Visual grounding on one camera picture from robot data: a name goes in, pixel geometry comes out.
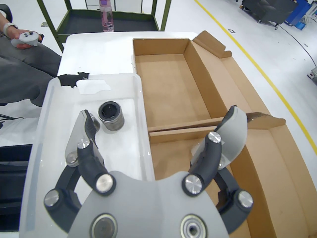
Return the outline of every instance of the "metal cylinder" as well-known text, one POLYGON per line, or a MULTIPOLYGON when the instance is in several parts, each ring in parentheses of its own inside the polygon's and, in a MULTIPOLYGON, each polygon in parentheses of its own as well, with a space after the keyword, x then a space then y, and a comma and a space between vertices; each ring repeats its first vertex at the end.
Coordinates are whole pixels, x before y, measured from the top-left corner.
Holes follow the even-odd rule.
POLYGON ((108 130, 117 131, 121 129, 124 124, 121 106, 116 102, 103 103, 99 107, 98 115, 108 130))

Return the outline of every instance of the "cardboard divider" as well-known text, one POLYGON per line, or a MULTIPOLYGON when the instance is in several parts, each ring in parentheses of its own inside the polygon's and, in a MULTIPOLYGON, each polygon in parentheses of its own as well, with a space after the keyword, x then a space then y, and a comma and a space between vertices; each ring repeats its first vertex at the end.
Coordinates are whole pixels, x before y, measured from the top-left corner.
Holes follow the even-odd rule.
MULTIPOLYGON (((275 128, 278 126, 285 125, 286 120, 282 118, 276 118, 268 114, 255 112, 255 113, 248 113, 248 129, 270 129, 275 128)), ((213 118, 213 119, 206 119, 200 121, 193 121, 193 122, 183 122, 183 123, 176 123, 171 125, 164 125, 164 126, 155 126, 155 127, 148 127, 148 132, 158 132, 158 131, 168 131, 168 130, 178 130, 178 129, 187 129, 187 128, 197 128, 197 127, 208 127, 208 126, 217 126, 221 123, 223 117, 220 118, 213 118)))
POLYGON ((218 124, 221 123, 222 119, 223 117, 200 120, 200 121, 175 123, 171 125, 148 127, 147 130, 150 133, 150 132, 158 132, 158 131, 162 132, 162 131, 168 131, 168 130, 187 129, 187 128, 196 128, 196 127, 217 126, 218 124))

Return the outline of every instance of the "hand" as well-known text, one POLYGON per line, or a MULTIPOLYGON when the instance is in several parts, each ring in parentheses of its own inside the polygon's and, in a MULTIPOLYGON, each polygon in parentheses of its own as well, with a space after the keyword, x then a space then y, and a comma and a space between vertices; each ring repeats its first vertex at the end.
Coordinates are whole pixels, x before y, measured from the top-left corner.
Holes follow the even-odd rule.
MULTIPOLYGON (((7 29, 7 34, 11 40, 12 39, 19 39, 20 34, 25 33, 25 32, 29 32, 29 31, 16 29, 14 26, 9 26, 9 28, 7 29)), ((17 48, 19 48, 19 49, 26 49, 26 48, 30 48, 30 47, 32 47, 32 46, 29 44, 26 44, 26 43, 20 43, 17 45, 17 48)))

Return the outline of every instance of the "cardboard box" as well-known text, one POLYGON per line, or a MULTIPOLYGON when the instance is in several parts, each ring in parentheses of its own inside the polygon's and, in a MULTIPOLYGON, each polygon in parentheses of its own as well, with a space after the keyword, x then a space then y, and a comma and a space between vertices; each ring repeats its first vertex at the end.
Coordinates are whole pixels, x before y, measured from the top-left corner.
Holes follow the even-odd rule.
MULTIPOLYGON (((191 148, 237 104, 248 113, 248 138, 230 170, 254 207, 231 237, 315 237, 317 192, 306 165, 285 120, 270 115, 231 52, 206 31, 133 45, 156 179, 187 171, 191 148)), ((207 192, 216 203, 214 182, 207 192)))

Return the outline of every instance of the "cardboard flap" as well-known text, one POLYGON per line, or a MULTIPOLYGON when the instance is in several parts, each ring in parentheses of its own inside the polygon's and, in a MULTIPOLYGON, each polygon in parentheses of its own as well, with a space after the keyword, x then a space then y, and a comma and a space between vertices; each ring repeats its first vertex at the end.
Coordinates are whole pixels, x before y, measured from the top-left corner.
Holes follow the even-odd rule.
POLYGON ((183 54, 188 42, 186 38, 133 39, 134 54, 183 54))
POLYGON ((261 112, 248 113, 248 129, 271 129, 286 124, 286 120, 261 112))
POLYGON ((198 34, 197 37, 193 39, 193 42, 220 59, 232 56, 231 51, 225 51, 226 47, 207 31, 202 31, 198 34))

